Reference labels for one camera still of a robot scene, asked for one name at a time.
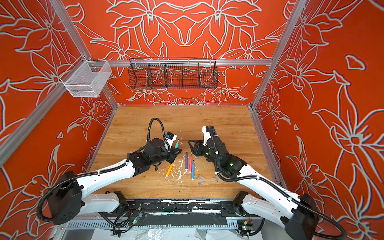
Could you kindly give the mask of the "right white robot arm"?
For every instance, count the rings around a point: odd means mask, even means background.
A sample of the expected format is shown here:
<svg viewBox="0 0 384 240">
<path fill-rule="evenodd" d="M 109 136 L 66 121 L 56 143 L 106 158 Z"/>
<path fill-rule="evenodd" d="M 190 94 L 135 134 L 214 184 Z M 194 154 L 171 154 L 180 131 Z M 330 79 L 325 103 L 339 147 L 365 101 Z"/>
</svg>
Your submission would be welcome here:
<svg viewBox="0 0 384 240">
<path fill-rule="evenodd" d="M 260 195 L 257 200 L 240 192 L 235 202 L 247 213 L 258 215 L 282 227 L 293 240 L 311 240 L 319 223 L 317 205 L 308 194 L 299 196 L 266 179 L 244 160 L 230 154 L 219 137 L 190 140 L 191 152 L 214 164 L 216 175 L 225 182 L 237 182 Z"/>
</svg>

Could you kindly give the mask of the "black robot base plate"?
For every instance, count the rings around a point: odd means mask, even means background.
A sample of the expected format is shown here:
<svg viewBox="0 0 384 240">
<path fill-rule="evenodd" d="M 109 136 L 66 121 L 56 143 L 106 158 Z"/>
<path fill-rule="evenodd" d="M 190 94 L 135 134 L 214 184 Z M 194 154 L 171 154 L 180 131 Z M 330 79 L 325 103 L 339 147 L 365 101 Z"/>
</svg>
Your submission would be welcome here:
<svg viewBox="0 0 384 240">
<path fill-rule="evenodd" d="M 238 224 L 250 218 L 231 199 L 136 199 L 128 200 L 105 216 L 118 223 L 129 220 L 131 224 L 139 214 L 136 224 L 149 225 L 203 225 L 221 224 L 228 220 L 237 220 Z"/>
</svg>

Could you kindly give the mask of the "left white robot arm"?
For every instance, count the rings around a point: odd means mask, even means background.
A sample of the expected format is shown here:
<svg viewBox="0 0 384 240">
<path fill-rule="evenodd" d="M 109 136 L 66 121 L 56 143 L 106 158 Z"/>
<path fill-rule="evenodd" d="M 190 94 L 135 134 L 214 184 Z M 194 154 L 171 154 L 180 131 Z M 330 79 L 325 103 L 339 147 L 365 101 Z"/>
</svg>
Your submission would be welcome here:
<svg viewBox="0 0 384 240">
<path fill-rule="evenodd" d="M 171 143 L 155 138 L 114 165 L 78 175 L 69 171 L 41 198 L 38 217 L 42 221 L 61 225 L 78 215 L 113 212 L 123 203 L 116 193 L 108 194 L 106 204 L 97 204 L 97 198 L 90 195 L 115 182 L 142 174 L 151 166 L 157 168 L 163 161 L 172 164 L 181 152 Z"/>
</svg>

